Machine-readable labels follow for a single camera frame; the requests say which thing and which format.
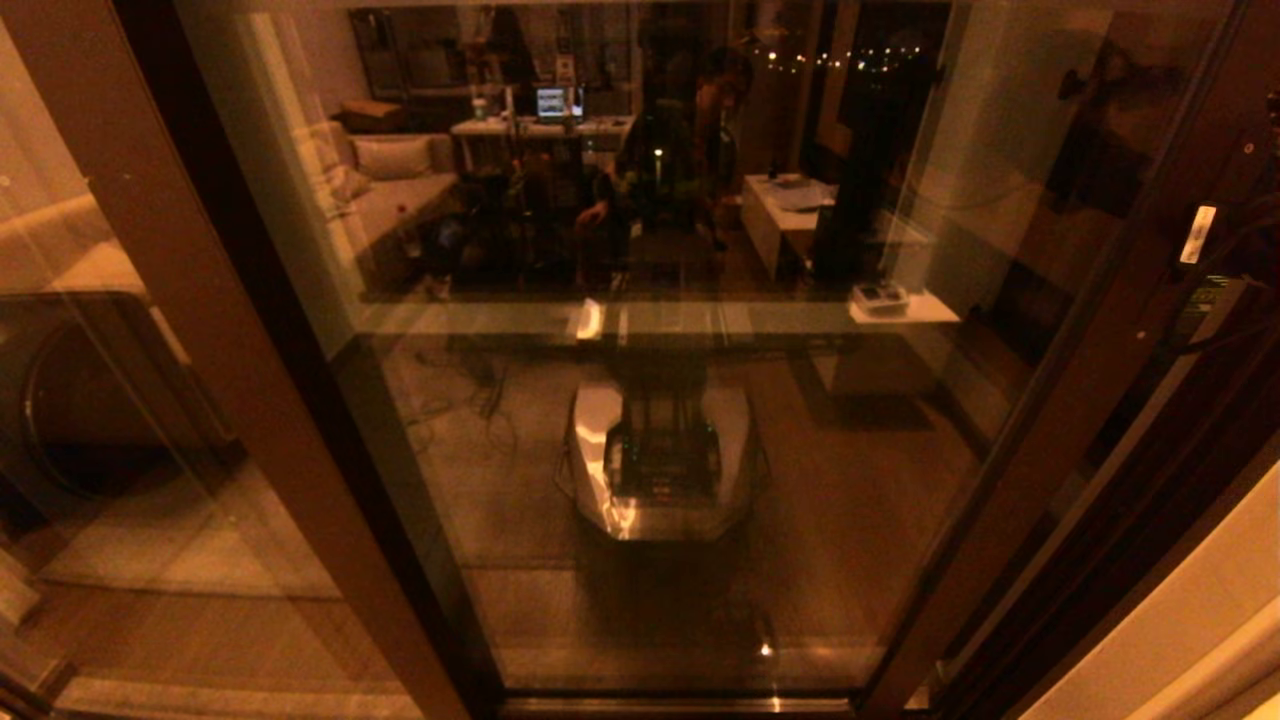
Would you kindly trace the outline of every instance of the glass pane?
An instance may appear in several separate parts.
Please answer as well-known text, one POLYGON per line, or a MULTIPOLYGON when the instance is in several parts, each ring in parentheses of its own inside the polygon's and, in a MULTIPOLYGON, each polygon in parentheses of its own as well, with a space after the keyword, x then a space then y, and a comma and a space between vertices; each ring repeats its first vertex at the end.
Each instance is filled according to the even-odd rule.
POLYGON ((876 667, 1226 9, 355 5, 179 3, 460 634, 753 693, 876 667))
POLYGON ((3 26, 0 68, 0 673, 59 714, 421 716, 202 386, 3 26))

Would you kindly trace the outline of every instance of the laptop screen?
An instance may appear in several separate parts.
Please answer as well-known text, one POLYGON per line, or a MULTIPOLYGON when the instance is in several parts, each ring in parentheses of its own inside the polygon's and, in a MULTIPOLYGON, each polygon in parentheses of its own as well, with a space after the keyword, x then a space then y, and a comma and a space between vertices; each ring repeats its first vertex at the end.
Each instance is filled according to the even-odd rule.
POLYGON ((538 88, 538 119, 563 120, 568 117, 568 101, 563 87, 538 88))

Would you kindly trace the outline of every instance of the carpet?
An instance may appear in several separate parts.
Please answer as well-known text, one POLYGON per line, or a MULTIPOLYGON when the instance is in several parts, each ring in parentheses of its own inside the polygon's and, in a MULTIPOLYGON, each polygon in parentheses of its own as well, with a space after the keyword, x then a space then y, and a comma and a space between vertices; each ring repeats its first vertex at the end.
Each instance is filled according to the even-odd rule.
POLYGON ((37 577, 133 591, 340 597, 251 462, 214 495, 182 474, 111 501, 37 577))

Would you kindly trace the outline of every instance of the white desk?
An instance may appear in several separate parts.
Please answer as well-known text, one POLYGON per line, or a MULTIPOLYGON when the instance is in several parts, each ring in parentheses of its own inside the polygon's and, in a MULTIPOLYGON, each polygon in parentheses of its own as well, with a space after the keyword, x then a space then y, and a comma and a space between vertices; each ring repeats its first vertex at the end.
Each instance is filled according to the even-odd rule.
POLYGON ((928 291, 911 293, 906 309, 892 314, 868 314, 852 300, 847 310, 855 334, 835 352, 809 354, 827 392, 923 395, 933 389, 937 373, 915 347, 931 345, 938 325, 959 323, 959 315, 928 291))
POLYGON ((945 302, 938 300, 938 297, 928 290, 919 293, 911 293, 909 297, 910 301, 908 302, 905 310, 874 314, 863 310, 856 302, 850 300, 849 316, 858 323, 858 329, 861 332, 895 332, 899 325, 909 325, 913 323, 960 322, 960 315, 952 313, 945 302))
MULTIPOLYGON (((783 182, 799 178, 801 176, 778 176, 783 182)), ((746 176, 742 181, 742 227, 769 278, 776 278, 782 241, 787 241, 796 255, 808 255, 813 247, 813 231, 818 227, 818 213, 783 210, 774 197, 776 188, 768 176, 746 176)))
MULTIPOLYGON (((634 115, 602 115, 588 118, 573 126, 572 131, 566 131, 561 123, 543 124, 536 118, 520 118, 520 135, 532 140, 581 137, 584 141, 582 161, 603 167, 622 147, 622 142, 634 124, 634 115)), ((507 120, 500 118, 470 119, 449 128, 449 135, 458 138, 458 143, 462 146, 462 167, 468 173, 475 170, 471 143, 483 138, 506 137, 509 132, 507 120)))

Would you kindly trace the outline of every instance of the door frame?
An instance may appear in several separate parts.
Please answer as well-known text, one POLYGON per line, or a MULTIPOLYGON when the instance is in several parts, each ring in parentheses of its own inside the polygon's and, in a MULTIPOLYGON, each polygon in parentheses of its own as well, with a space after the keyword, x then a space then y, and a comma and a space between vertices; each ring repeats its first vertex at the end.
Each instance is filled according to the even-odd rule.
MULTIPOLYGON (((157 18, 172 12, 161 3, 124 5, 157 18)), ((297 359, 320 356, 319 345, 301 333, 273 334, 262 296, 247 290, 257 279, 248 266, 284 277, 269 242, 251 245, 266 236, 253 232, 261 219, 247 188, 210 190, 187 173, 179 146, 200 140, 165 127, 110 1, 14 0, 0 5, 0 18, 151 297, 404 689, 433 720, 476 716, 475 683, 451 678, 440 651, 447 642, 430 632, 442 620, 431 615, 421 566, 404 560, 412 547, 403 528, 369 519, 376 516, 370 507, 389 498, 379 497, 379 483, 348 482, 369 477, 352 474, 353 464, 371 461, 343 425, 349 416, 325 410, 337 389, 300 372, 297 359), (241 227, 219 224, 202 193, 244 204, 241 227)), ((178 79, 195 65, 173 70, 178 79)), ((196 90, 202 94, 202 85, 196 90)), ((271 319, 306 327, 291 292, 266 302, 271 319)))
MULTIPOLYGON (((1239 206, 1256 192, 1262 165, 1280 155, 1263 104, 1270 90, 1280 88, 1280 58, 1268 46, 1280 27, 1280 5, 1254 0, 1238 10, 1233 41, 1220 46, 1221 59, 1203 88, 1199 104, 1208 110, 1190 119, 1180 140, 1196 152, 1170 167, 1169 232, 1176 227, 1174 202, 1184 209, 1239 206), (1226 161, 1208 163, 1219 156, 1226 161), (1188 163, 1196 159, 1204 164, 1188 163)), ((1121 456, 1116 477, 948 687, 943 716, 987 717, 997 708, 1029 707, 1270 469, 1263 462, 1262 473, 1249 471, 1280 430, 1280 378, 1274 377, 1280 325, 1251 329, 1275 313, 1274 295, 1243 287, 1212 336, 1236 340, 1193 355, 1187 377, 1121 456)))
MULTIPOLYGON (((1235 78, 1224 68, 1233 67, 1228 60, 1244 17, 1262 5, 1236 3, 1192 78, 1158 172, 1006 423, 978 491, 932 560, 884 660, 865 691, 850 698, 859 717, 900 712, 1084 455, 1153 352, 1156 331, 1188 293, 1171 269, 1187 208, 1211 191, 1194 170, 1234 152, 1239 133, 1230 113, 1247 92, 1226 87, 1235 78), (1216 106, 1213 92, 1234 100, 1216 106), (1038 421, 1047 416, 1055 421, 1038 421)), ((379 469, 357 439, 270 243, 173 4, 9 0, 3 18, 138 273, 406 689, 433 719, 503 711, 492 656, 477 659, 454 635, 390 497, 374 480, 379 469)), ((733 711, 733 703, 737 712, 755 710, 741 700, 727 702, 708 714, 733 711)), ((586 707, 581 715, 600 712, 586 707)), ((527 707, 506 714, 538 716, 527 707)))

